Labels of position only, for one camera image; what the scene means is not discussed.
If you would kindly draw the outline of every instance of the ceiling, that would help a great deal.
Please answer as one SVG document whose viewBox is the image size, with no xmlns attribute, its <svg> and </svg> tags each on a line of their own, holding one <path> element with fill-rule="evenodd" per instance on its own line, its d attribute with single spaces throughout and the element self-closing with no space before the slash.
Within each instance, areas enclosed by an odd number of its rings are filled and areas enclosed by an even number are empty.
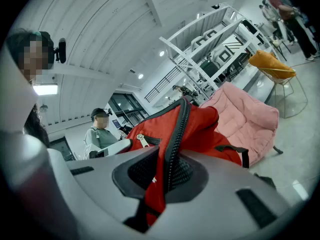
<svg viewBox="0 0 320 240">
<path fill-rule="evenodd" d="M 90 121 L 120 83 L 140 87 L 162 63 L 160 36 L 227 0 L 30 0 L 12 29 L 46 31 L 56 46 L 66 39 L 66 62 L 52 72 L 58 95 L 41 97 L 49 133 Z M 133 68 L 145 75 L 138 80 Z"/>
</svg>

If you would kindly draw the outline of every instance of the shoe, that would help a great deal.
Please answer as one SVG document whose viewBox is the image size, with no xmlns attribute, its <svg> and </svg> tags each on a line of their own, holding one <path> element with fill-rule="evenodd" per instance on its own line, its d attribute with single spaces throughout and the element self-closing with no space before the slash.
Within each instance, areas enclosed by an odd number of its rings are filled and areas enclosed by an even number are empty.
<svg viewBox="0 0 320 240">
<path fill-rule="evenodd" d="M 309 58 L 305 58 L 307 61 L 310 61 L 310 62 L 312 62 L 312 61 L 314 61 L 315 60 L 315 58 L 311 55 Z"/>
<path fill-rule="evenodd" d="M 315 54 L 312 54 L 311 56 L 314 57 L 314 58 L 316 58 L 316 57 L 319 57 L 319 56 L 320 56 L 320 53 L 319 53 L 319 52 L 316 52 Z"/>
</svg>

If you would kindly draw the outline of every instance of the pink cushion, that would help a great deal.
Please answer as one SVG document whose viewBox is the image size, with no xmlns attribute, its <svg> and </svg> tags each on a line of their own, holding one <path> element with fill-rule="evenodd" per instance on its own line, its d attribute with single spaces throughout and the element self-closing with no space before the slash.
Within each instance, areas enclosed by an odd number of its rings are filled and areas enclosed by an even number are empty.
<svg viewBox="0 0 320 240">
<path fill-rule="evenodd" d="M 201 108 L 215 107 L 219 113 L 216 131 L 236 147 L 249 150 L 253 165 L 274 145 L 279 111 L 225 82 Z"/>
</svg>

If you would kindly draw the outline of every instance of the cap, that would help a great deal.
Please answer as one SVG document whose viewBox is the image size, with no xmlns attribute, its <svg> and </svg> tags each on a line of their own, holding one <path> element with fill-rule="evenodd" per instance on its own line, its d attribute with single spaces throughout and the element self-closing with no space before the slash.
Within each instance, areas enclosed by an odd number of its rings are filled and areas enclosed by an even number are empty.
<svg viewBox="0 0 320 240">
<path fill-rule="evenodd" d="M 106 111 L 104 111 L 102 108 L 95 108 L 92 113 L 91 113 L 91 117 L 93 118 L 94 116 L 98 115 L 98 114 L 105 114 L 107 117 L 109 116 Z"/>
</svg>

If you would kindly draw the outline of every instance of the fluorescent light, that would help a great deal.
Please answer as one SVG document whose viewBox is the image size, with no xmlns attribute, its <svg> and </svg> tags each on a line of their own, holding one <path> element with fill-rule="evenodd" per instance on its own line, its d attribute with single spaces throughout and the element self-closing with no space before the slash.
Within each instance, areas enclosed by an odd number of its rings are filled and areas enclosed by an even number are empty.
<svg viewBox="0 0 320 240">
<path fill-rule="evenodd" d="M 38 95 L 54 95 L 58 93 L 57 84 L 40 84 L 32 86 Z"/>
</svg>

